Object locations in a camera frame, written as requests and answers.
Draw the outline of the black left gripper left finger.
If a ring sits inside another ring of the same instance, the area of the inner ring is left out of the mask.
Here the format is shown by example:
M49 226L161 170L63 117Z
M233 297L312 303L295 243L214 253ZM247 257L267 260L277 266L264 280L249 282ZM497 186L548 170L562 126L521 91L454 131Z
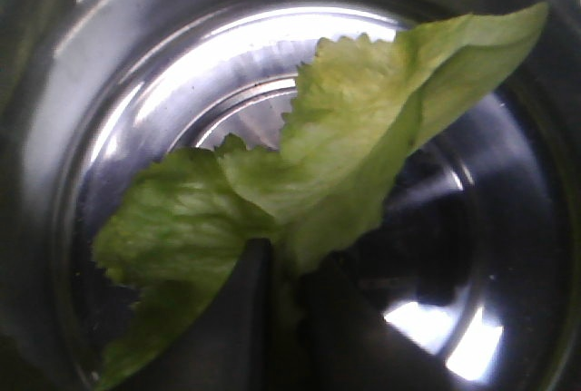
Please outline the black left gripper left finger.
M209 307L119 390L264 390L272 246L251 239Z

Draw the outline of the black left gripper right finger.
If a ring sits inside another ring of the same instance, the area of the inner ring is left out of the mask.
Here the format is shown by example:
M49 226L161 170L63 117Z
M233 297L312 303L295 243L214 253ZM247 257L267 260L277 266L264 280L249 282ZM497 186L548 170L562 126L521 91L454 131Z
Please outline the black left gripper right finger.
M451 390L444 363L388 324L337 257L301 281L319 390Z

